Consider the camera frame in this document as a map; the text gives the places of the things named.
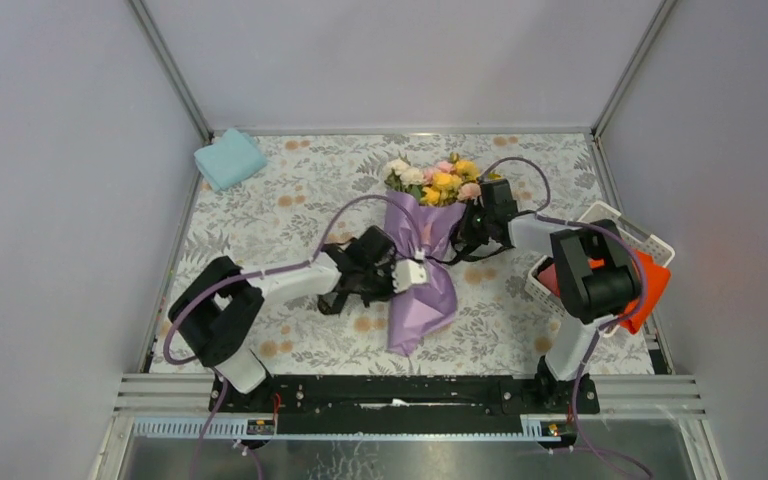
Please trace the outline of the pink purple wrapping paper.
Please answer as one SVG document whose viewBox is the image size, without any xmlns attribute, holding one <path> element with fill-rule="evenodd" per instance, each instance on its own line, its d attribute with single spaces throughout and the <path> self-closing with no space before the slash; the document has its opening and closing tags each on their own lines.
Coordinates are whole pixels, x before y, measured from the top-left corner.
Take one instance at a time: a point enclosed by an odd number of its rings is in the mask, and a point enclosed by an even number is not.
<svg viewBox="0 0 768 480">
<path fill-rule="evenodd" d="M 394 190 L 386 197 L 384 231 L 398 254 L 387 349 L 409 356 L 426 335 L 450 325 L 457 313 L 455 286 L 442 260 L 465 205 L 422 206 L 414 196 Z"/>
</svg>

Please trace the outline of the white fake flower stem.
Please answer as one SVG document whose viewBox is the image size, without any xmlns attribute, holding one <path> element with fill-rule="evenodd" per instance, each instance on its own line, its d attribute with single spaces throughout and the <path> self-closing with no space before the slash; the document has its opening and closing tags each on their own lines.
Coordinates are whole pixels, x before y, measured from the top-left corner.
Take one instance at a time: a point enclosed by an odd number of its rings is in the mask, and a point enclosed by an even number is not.
<svg viewBox="0 0 768 480">
<path fill-rule="evenodd" d="M 385 165 L 384 182 L 388 189 L 408 194 L 420 201 L 426 186 L 426 175 L 423 170 L 399 157 Z"/>
</svg>

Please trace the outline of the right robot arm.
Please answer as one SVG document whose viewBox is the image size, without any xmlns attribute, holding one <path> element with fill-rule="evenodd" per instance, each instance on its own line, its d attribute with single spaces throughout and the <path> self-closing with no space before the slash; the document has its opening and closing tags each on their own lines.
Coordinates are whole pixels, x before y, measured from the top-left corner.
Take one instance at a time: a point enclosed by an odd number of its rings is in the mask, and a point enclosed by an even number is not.
<svg viewBox="0 0 768 480">
<path fill-rule="evenodd" d="M 533 396 L 543 410 L 557 412 L 572 400 L 570 381 L 584 375 L 598 331 L 644 293 L 643 268 L 610 220 L 583 223 L 521 211 L 504 179 L 477 186 L 479 197 L 466 203 L 451 232 L 450 262 L 486 259 L 475 251 L 490 244 L 498 246 L 494 254 L 524 249 L 552 260 L 568 318 L 543 356 L 544 377 L 535 382 Z"/>
</svg>

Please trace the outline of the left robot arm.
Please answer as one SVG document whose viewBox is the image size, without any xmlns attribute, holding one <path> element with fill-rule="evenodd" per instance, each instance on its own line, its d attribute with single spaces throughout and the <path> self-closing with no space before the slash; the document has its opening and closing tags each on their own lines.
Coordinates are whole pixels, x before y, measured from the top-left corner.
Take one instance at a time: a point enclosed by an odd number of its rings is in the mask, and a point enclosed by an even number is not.
<svg viewBox="0 0 768 480">
<path fill-rule="evenodd" d="M 348 242 L 327 243 L 299 264 L 245 273 L 229 257 L 212 260 L 169 308 L 195 359 L 232 387 L 232 398 L 248 411 L 269 401 L 268 372 L 244 342 L 266 306 L 317 297 L 324 315 L 342 312 L 348 298 L 368 306 L 395 296 L 394 241 L 379 227 Z"/>
</svg>

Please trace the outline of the floral tablecloth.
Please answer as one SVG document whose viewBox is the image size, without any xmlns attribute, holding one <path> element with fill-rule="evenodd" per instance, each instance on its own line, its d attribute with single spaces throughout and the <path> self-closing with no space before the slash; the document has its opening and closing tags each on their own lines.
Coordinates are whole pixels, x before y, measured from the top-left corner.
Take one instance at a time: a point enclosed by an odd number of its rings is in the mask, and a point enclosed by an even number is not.
<svg viewBox="0 0 768 480">
<path fill-rule="evenodd" d="M 399 156 L 421 168 L 451 154 L 506 177 L 521 208 L 549 203 L 575 219 L 602 198 L 589 139 L 561 134 L 264 136 L 267 166 L 242 184 L 195 196 L 167 294 L 176 300 L 214 258 L 248 267 L 293 263 L 321 239 L 342 242 L 383 221 L 383 170 Z M 538 255 L 512 251 L 451 276 L 459 312 L 409 356 L 387 350 L 388 307 L 356 298 L 324 316 L 312 297 L 267 308 L 245 346 L 275 374 L 528 375 L 560 319 L 526 289 Z"/>
</svg>

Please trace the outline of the pink cloth in basket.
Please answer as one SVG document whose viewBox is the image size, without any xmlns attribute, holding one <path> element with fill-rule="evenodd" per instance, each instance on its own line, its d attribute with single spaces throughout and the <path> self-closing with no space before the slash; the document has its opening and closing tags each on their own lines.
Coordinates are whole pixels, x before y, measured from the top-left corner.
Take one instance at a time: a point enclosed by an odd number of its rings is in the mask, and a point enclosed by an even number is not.
<svg viewBox="0 0 768 480">
<path fill-rule="evenodd" d="M 535 278 L 540 285 L 545 287 L 553 295 L 558 296 L 560 294 L 556 267 L 550 259 L 538 267 Z"/>
</svg>

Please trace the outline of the light blue folded towel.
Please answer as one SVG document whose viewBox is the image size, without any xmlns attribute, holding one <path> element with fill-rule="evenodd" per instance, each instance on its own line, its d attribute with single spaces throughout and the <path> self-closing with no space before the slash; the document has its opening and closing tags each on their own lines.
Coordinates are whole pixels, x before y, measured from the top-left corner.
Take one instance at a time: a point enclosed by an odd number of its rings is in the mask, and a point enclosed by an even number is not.
<svg viewBox="0 0 768 480">
<path fill-rule="evenodd" d="M 226 130 L 194 152 L 195 164 L 213 191 L 228 190 L 267 165 L 266 156 L 247 133 Z"/>
</svg>

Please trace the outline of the white plastic basket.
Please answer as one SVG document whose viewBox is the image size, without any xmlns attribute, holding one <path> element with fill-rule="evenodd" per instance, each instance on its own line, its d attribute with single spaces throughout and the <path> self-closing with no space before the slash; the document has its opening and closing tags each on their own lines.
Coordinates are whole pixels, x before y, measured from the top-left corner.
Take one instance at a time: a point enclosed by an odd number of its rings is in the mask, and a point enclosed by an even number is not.
<svg viewBox="0 0 768 480">
<path fill-rule="evenodd" d="M 632 222 L 629 217 L 622 214 L 619 210 L 609 206 L 603 201 L 595 201 L 580 217 L 580 222 L 592 223 L 597 220 L 609 219 L 612 220 L 617 228 L 622 239 L 635 250 L 640 250 L 644 253 L 651 255 L 654 261 L 668 268 L 670 263 L 675 257 L 675 250 L 658 236 L 644 230 L 636 223 Z M 526 276 L 525 292 L 528 293 L 538 303 L 546 307 L 556 316 L 564 317 L 566 315 L 563 309 L 562 303 L 559 299 L 556 299 L 551 293 L 535 278 L 538 267 L 546 262 L 549 258 L 544 256 L 540 258 L 540 261 L 536 263 L 528 272 Z M 608 330 L 606 333 L 602 333 L 603 337 L 610 338 L 620 328 L 618 325 L 612 330 Z"/>
</svg>

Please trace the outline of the orange cloth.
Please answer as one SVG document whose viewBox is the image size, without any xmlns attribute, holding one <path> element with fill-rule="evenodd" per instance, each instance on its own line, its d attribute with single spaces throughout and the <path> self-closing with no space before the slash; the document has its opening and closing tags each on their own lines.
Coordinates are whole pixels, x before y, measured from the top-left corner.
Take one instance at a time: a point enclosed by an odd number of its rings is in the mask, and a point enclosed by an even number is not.
<svg viewBox="0 0 768 480">
<path fill-rule="evenodd" d="M 657 264 L 651 255 L 640 250 L 635 250 L 635 255 L 643 264 L 647 280 L 645 302 L 636 314 L 618 324 L 619 327 L 625 328 L 632 335 L 637 334 L 643 327 L 646 318 L 652 313 L 671 278 L 670 270 Z"/>
</svg>

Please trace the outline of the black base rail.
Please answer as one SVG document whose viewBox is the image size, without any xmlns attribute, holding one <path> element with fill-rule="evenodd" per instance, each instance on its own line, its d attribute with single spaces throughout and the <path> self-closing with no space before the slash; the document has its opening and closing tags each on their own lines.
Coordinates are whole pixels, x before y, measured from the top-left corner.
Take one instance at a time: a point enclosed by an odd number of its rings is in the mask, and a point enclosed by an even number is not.
<svg viewBox="0 0 768 480">
<path fill-rule="evenodd" d="M 514 434 L 523 415 L 600 411 L 590 378 L 274 375 L 249 393 L 213 384 L 210 407 L 263 414 L 280 434 Z"/>
</svg>

